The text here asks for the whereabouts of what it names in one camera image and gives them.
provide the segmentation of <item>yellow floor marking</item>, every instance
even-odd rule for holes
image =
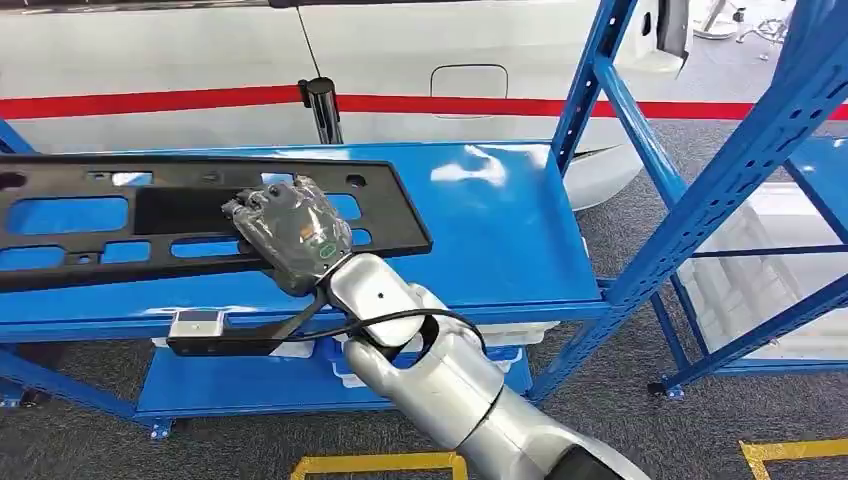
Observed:
[[[307,474],[314,473],[387,472],[440,468],[450,468],[453,473],[452,480],[468,480],[465,459],[455,452],[303,457],[289,478],[305,480]]]
[[[743,443],[745,455],[756,480],[771,480],[765,463],[769,460],[798,460],[801,458],[836,457],[848,455],[848,438],[789,443]]]

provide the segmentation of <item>blue shelving rack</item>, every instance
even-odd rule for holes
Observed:
[[[848,96],[848,31],[843,28],[848,3],[799,2],[771,88],[687,186],[613,65],[635,3],[600,2],[566,107],[549,142],[157,152],[392,161],[435,241],[430,254],[391,260],[404,278],[426,285],[450,308],[478,323],[581,322],[578,333],[535,379],[529,377],[526,360],[513,365],[508,383],[538,402],[638,306],[648,300],[656,305],[660,285],[671,279],[679,289],[674,278],[677,268],[770,173],[796,158],[796,149],[807,148],[807,138]],[[817,34],[807,35],[813,28]],[[562,189],[562,175],[601,89],[669,209],[621,275],[609,280],[592,273]],[[28,148],[7,124],[0,127],[7,150],[16,145]],[[809,145],[829,155],[841,153],[826,148],[828,140],[813,142]],[[807,157],[806,161],[815,162],[809,166],[816,169],[842,168],[827,157]],[[814,192],[831,221],[844,225],[840,209],[845,204],[839,202],[844,192],[834,186],[837,173],[805,177],[806,188]],[[85,215],[78,216],[72,221],[85,220]],[[59,217],[62,225],[71,221],[61,212]],[[0,251],[0,268],[27,267],[16,261]],[[674,393],[680,385],[715,372],[769,339],[843,304],[848,299],[846,287],[848,275],[726,347],[704,350],[704,357],[695,363],[688,363],[685,355],[681,359],[672,345],[679,371],[663,380],[663,389]],[[0,342],[161,337],[178,309],[224,309],[234,324],[248,326],[290,315],[304,306],[303,299],[285,296],[256,272],[2,294]],[[322,311],[307,328],[326,328],[341,320],[338,312]],[[664,330],[670,326],[661,323]],[[672,335],[673,330],[665,333]],[[42,390],[130,420],[152,429],[156,438],[167,435],[170,422],[179,417],[388,406],[367,389],[343,388],[320,358],[180,358],[160,348],[136,402],[31,363],[10,348],[0,349],[0,377],[21,388]]]

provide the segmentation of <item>white car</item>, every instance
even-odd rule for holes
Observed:
[[[25,1],[0,0],[0,117],[44,152],[317,143],[285,86],[318,75],[335,82],[346,143],[548,139],[598,7]],[[616,60],[636,98],[662,99],[682,68],[687,3],[636,6]],[[641,167],[618,120],[592,118],[566,178],[572,206]]]

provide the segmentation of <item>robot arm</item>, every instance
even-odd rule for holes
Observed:
[[[315,293],[308,313],[325,300],[355,321],[421,309],[445,313],[368,324],[345,343],[344,354],[371,389],[487,480],[648,480],[623,455],[513,392],[486,357],[479,332],[450,316],[429,290],[406,283],[380,257],[353,255],[350,227],[308,178],[247,190],[223,209],[274,266],[281,289]],[[168,344],[181,355],[267,355],[306,317],[259,329],[228,329],[218,317],[202,332],[197,319],[191,329],[178,318]],[[417,361],[395,367],[392,359],[418,334],[424,347]]]
[[[393,295],[402,296],[398,303],[411,300],[416,304],[405,308],[446,309],[426,288],[401,285],[400,277],[379,257],[357,255],[342,265],[339,273],[348,269],[392,279],[372,282],[370,288],[352,298],[338,292],[348,292],[344,284],[358,282],[358,275],[342,275],[338,281],[334,276],[330,281],[332,301],[353,315],[358,316],[360,309],[387,313],[382,309],[392,306],[379,304],[393,298],[376,294],[389,289],[397,292]],[[345,343],[345,358],[354,373],[372,390],[392,400],[438,445],[457,450],[483,478],[648,480],[608,445],[559,424],[513,392],[505,385],[503,372],[486,357],[480,340],[464,323],[433,315],[379,326],[380,331]],[[411,340],[415,333],[421,333],[424,339],[423,353],[411,367],[396,368],[379,347]]]

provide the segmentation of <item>black plastic panel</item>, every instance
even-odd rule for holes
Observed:
[[[114,185],[115,173],[149,172],[143,186]],[[270,266],[252,254],[177,258],[173,243],[238,237],[221,205],[263,173],[313,178],[327,194],[356,199],[361,216],[351,228],[367,230],[371,242],[354,247],[383,257],[427,253],[432,241],[397,172],[388,162],[266,159],[170,155],[0,156],[0,248],[55,245],[65,250],[53,268],[0,271],[0,291],[150,280]],[[8,231],[8,213],[27,199],[123,197],[129,211],[113,231],[22,235]],[[146,241],[146,261],[101,263],[108,243]]]

